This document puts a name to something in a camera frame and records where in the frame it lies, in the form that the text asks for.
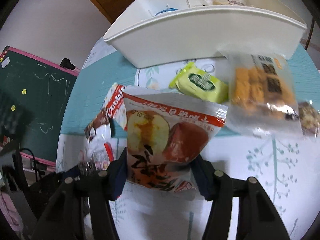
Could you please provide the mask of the white plastic storage bin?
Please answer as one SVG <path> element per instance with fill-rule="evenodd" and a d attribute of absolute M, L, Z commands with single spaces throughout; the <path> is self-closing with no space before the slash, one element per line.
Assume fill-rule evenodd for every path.
<path fill-rule="evenodd" d="M 167 8 L 178 10 L 155 16 Z M 146 68 L 218 57 L 227 48 L 291 58 L 306 28 L 279 0 L 135 0 L 104 41 Z"/>

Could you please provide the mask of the blue snack packet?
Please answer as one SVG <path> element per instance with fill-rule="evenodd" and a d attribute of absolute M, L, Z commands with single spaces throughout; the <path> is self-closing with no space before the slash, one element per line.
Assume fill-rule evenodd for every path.
<path fill-rule="evenodd" d="M 155 14 L 155 16 L 158 16 L 158 15 L 161 15 L 161 14 L 163 14 L 163 13 L 167 13 L 167 12 L 177 11 L 177 10 L 178 10 L 178 9 L 176 9 L 176 8 L 167 8 L 167 9 L 164 9 L 164 10 L 162 10 L 162 11 L 160 11 L 160 12 L 156 13 L 156 14 Z"/>

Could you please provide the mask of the sweet potato snack bag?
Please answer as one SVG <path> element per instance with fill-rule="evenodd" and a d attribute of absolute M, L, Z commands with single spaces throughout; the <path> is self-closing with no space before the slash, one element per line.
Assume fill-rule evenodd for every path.
<path fill-rule="evenodd" d="M 129 182 L 192 199 L 190 163 L 225 125 L 228 107 L 138 86 L 123 91 Z"/>

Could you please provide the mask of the clear bag orange biscuits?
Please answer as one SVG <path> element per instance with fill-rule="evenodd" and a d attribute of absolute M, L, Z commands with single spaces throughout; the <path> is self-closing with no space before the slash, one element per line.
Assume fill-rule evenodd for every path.
<path fill-rule="evenodd" d="M 257 138 L 301 138 L 293 77 L 285 57 L 223 51 L 231 68 L 227 127 Z"/>

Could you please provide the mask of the green chalkboard pink frame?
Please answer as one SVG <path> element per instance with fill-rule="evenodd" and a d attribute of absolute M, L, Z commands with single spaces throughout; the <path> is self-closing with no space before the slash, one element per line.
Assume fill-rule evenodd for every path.
<path fill-rule="evenodd" d="M 56 161 L 67 102 L 79 75 L 7 46 L 1 53 L 1 144 L 15 140 L 39 160 Z"/>

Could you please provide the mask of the green snack packet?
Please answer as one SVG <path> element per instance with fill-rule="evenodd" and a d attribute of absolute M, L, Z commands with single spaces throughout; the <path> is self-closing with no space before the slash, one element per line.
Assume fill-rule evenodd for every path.
<path fill-rule="evenodd" d="M 204 101 L 223 103 L 228 100 L 228 85 L 189 62 L 169 83 L 184 95 Z"/>

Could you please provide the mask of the red white cookies packet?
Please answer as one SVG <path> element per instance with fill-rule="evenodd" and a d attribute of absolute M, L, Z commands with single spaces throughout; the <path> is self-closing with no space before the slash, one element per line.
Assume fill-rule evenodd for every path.
<path fill-rule="evenodd" d="M 111 121 L 126 129 L 126 109 L 124 105 L 124 85 L 114 83 L 104 98 L 102 108 L 84 129 L 87 139 L 87 156 L 98 169 L 107 169 L 115 160 L 111 144 Z"/>

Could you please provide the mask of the dark nut snack packet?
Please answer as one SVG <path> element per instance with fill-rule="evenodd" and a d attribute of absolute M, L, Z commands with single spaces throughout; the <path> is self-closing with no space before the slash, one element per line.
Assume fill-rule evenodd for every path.
<path fill-rule="evenodd" d="M 319 137 L 319 111 L 311 100 L 298 103 L 299 118 L 305 137 Z"/>

